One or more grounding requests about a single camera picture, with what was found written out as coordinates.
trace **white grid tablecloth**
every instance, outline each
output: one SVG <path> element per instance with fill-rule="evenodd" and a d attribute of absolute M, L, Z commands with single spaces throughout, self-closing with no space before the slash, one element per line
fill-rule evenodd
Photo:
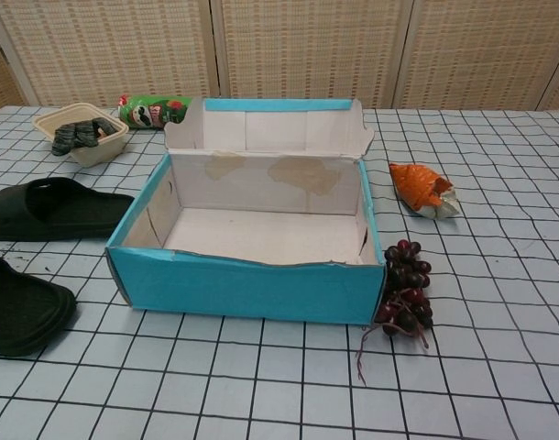
<path fill-rule="evenodd" d="M 131 131 L 122 155 L 81 169 L 34 130 L 46 111 L 0 110 L 0 189 L 67 176 L 135 195 L 164 152 L 162 132 Z M 0 440 L 558 440 L 559 113 L 368 110 L 365 120 L 381 244 L 420 241 L 433 265 L 429 350 L 375 332 L 364 387 L 360 327 L 132 310 L 103 240 L 0 242 L 14 268 L 78 300 L 50 346 L 0 357 Z M 410 212 L 389 161 L 445 175 L 463 214 Z"/>

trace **black slide sandal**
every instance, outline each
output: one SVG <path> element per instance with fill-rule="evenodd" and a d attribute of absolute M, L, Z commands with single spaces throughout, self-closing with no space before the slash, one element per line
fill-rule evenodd
<path fill-rule="evenodd" d="M 0 356 L 26 356 L 43 348 L 76 308 L 65 287 L 13 270 L 0 258 Z"/>
<path fill-rule="evenodd" d="M 0 240 L 109 237 L 133 197 L 97 192 L 65 177 L 0 191 Z"/>

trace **beige plastic container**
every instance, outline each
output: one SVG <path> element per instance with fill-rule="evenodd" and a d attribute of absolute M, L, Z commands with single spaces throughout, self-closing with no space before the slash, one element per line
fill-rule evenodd
<path fill-rule="evenodd" d="M 49 140 L 53 140 L 56 129 L 64 124 L 85 121 L 95 117 L 105 118 L 117 131 L 111 136 L 99 139 L 97 147 L 76 148 L 70 152 L 70 156 L 80 165 L 88 168 L 97 163 L 111 160 L 123 152 L 125 148 L 125 134 L 129 130 L 129 127 L 124 122 L 108 115 L 92 104 L 76 103 L 62 107 L 55 112 L 35 117 L 33 125 Z"/>

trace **box lid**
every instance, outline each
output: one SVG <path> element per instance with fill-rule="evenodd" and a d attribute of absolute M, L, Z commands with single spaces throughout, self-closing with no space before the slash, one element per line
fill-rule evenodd
<path fill-rule="evenodd" d="M 374 131 L 357 99 L 195 98 L 165 126 L 170 151 L 280 152 L 360 158 Z"/>

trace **orange snack bag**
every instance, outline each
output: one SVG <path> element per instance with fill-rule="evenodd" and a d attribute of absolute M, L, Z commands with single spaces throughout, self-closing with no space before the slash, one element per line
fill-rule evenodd
<path fill-rule="evenodd" d="M 453 184 L 430 168 L 390 163 L 389 174 L 401 199 L 417 213 L 429 218 L 459 213 Z"/>

